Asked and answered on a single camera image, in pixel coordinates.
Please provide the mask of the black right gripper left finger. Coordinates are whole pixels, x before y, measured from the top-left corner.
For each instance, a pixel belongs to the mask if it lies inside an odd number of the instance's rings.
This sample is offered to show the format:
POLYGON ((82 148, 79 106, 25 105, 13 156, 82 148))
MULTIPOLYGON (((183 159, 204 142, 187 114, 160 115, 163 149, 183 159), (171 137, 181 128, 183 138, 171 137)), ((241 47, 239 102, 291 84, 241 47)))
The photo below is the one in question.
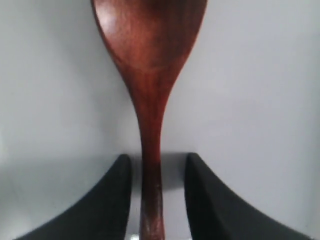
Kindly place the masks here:
POLYGON ((121 154, 76 204, 22 240, 123 240, 132 196, 132 163, 121 154))

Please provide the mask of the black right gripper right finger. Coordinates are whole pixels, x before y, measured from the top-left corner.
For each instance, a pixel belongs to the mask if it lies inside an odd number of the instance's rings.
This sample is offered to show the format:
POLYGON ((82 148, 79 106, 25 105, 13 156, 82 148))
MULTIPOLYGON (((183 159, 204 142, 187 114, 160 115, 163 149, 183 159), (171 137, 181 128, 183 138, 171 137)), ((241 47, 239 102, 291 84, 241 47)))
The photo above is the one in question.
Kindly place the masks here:
POLYGON ((184 195, 194 240, 309 240, 233 192, 197 153, 188 153, 184 195))

